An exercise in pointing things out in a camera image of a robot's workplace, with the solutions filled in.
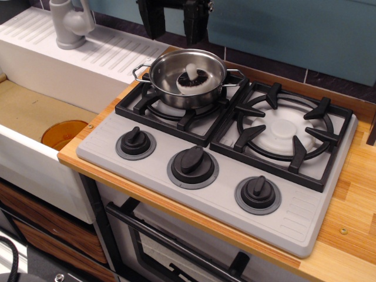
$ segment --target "stove top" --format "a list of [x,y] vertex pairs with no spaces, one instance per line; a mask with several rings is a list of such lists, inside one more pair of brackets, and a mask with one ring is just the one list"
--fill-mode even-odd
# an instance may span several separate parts
[[216,105],[193,113],[163,105],[141,83],[81,142],[77,155],[309,256],[357,118],[327,98],[286,92],[278,83],[238,84]]

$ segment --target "oven window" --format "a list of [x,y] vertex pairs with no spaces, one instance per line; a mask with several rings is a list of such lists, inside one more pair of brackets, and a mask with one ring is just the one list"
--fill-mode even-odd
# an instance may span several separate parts
[[130,228],[138,262],[163,281],[221,282],[207,270],[159,244],[148,236]]

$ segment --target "cast iron grate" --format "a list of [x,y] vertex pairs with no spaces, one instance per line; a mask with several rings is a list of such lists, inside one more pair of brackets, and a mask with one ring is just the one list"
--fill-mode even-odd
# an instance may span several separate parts
[[[261,92],[262,95],[254,98],[253,94],[256,91],[258,93]],[[262,119],[265,117],[265,113],[262,110],[255,108],[255,105],[259,104],[260,102],[266,102],[270,108],[273,110],[278,110],[278,103],[280,103],[282,100],[288,101],[289,103],[292,103],[292,105],[296,105],[298,107],[304,106],[305,108],[310,108],[310,110],[308,110],[304,115],[305,120],[322,120],[323,124],[326,126],[326,130],[310,127],[305,129],[305,132],[307,132],[309,135],[322,141],[320,146],[311,152],[307,152],[299,138],[295,135],[291,141],[293,146],[293,154],[279,155],[269,152],[268,150],[257,146],[253,142],[253,139],[256,138],[256,136],[262,134],[262,132],[266,129],[266,126],[251,125],[249,128],[245,129],[243,126],[243,119],[247,116],[259,117]],[[339,116],[341,119],[343,119],[343,124],[338,134],[334,133],[333,123],[330,116]],[[232,108],[226,121],[224,121],[221,128],[215,134],[210,144],[210,149],[294,183],[298,183],[315,191],[322,192],[330,175],[338,148],[341,144],[351,116],[352,110],[332,105],[330,103],[330,99],[328,98],[316,100],[293,92],[284,91],[279,83],[269,86],[259,82],[254,82],[249,89],[249,93],[247,95],[243,95],[238,104]],[[222,140],[234,122],[236,122],[240,137],[237,139],[234,146],[229,146],[226,145],[225,142],[222,142]],[[329,153],[330,157],[325,164],[325,169],[320,179],[313,178],[300,172],[300,167],[306,160],[320,157],[320,155],[324,152]],[[282,166],[279,164],[279,162],[273,162],[273,160],[286,162],[289,163],[289,165]]]
[[[228,75],[226,83],[239,83],[239,89],[229,100],[226,98],[226,89],[222,90],[220,97],[207,110],[186,110],[183,116],[165,114],[153,105],[159,100],[158,93],[148,83],[139,83],[128,95],[126,95],[116,106],[115,113],[125,118],[134,120],[146,126],[150,126],[167,134],[176,136],[183,140],[206,147],[212,139],[221,121],[227,115],[234,101],[238,100],[244,89],[248,87],[247,79],[240,79],[237,76]],[[202,135],[194,133],[192,128],[198,120],[208,119],[211,124],[208,130]]]

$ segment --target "faucet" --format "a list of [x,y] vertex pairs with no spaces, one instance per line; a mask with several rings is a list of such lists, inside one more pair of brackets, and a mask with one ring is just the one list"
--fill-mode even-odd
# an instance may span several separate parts
[[82,46],[85,35],[94,30],[88,0],[80,0],[83,12],[76,12],[72,0],[50,0],[49,6],[56,31],[56,43],[61,49],[71,50]]

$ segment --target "stainless steel pan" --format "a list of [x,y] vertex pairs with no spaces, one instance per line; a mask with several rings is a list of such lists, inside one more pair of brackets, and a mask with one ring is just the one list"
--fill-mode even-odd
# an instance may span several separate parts
[[[189,63],[195,64],[198,69],[205,70],[209,74],[209,79],[212,80],[210,89],[192,95],[184,95],[178,90],[176,80],[186,71],[185,68]],[[150,67],[150,80],[137,78],[136,71],[143,66]],[[227,72],[238,72],[243,79],[246,78],[238,69],[227,69],[224,62],[215,54],[198,49],[183,49],[162,55],[151,65],[143,63],[133,70],[133,76],[138,82],[154,85],[165,104],[179,109],[197,109],[218,99],[222,87],[240,84],[240,82],[224,84]]]

